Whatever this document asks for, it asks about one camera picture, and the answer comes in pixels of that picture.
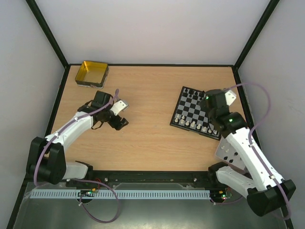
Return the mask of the black and white chessboard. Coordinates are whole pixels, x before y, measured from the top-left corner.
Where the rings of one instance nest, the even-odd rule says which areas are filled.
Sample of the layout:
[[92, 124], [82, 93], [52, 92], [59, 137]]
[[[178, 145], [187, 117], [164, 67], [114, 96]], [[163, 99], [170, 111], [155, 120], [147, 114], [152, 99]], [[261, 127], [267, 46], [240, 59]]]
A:
[[170, 125], [220, 140], [221, 134], [210, 123], [206, 109], [199, 105], [204, 95], [205, 91], [182, 87]]

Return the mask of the grey tray of chess pieces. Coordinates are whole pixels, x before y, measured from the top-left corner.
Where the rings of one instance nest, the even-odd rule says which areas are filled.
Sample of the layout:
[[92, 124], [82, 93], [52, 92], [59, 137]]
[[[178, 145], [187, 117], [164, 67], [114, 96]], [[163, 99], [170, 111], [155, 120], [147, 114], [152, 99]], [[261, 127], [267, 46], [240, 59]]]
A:
[[220, 139], [220, 143], [215, 152], [215, 156], [227, 163], [234, 170], [246, 171], [246, 166], [242, 161], [239, 153], [233, 148], [233, 146], [223, 137]]

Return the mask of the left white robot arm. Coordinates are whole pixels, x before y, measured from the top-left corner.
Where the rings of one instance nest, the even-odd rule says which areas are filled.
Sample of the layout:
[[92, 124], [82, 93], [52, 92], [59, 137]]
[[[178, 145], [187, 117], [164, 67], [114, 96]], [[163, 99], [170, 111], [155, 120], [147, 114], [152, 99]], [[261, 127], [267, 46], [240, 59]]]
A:
[[129, 122], [119, 115], [128, 106], [119, 99], [118, 89], [114, 95], [97, 91], [95, 97], [79, 107], [61, 128], [45, 137], [34, 138], [26, 165], [26, 173], [33, 177], [34, 184], [84, 179], [90, 165], [80, 161], [68, 162], [65, 152], [85, 131], [94, 130], [97, 123], [108, 123], [117, 131], [128, 125]]

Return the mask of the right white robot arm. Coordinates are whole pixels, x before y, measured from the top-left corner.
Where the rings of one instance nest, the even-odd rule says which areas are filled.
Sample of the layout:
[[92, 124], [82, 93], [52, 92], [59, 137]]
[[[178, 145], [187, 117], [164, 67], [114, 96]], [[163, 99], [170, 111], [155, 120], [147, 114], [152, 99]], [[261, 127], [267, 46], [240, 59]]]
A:
[[232, 90], [213, 89], [205, 93], [200, 107], [205, 108], [222, 141], [233, 147], [248, 169], [250, 177], [232, 169], [233, 163], [215, 164], [209, 173], [208, 182], [213, 187], [225, 184], [246, 198], [251, 210], [264, 216], [289, 204], [296, 190], [292, 180], [285, 180], [269, 163], [252, 137], [250, 129], [238, 112], [230, 112], [235, 101]]

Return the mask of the yellow square metal tin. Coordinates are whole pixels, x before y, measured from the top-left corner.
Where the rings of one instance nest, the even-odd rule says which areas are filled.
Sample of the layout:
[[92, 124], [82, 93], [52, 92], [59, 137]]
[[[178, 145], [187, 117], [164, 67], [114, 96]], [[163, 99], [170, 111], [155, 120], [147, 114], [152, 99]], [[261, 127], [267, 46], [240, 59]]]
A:
[[104, 62], [83, 61], [75, 77], [78, 86], [102, 89], [109, 73]]

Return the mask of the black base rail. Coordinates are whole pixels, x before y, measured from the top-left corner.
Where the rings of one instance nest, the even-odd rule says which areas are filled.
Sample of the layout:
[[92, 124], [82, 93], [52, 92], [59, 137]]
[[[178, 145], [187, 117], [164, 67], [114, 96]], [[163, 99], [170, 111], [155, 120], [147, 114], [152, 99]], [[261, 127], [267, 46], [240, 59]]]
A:
[[227, 188], [227, 185], [216, 182], [208, 171], [106, 171], [91, 170], [86, 180], [101, 181], [112, 186], [120, 183], [174, 183], [195, 188]]

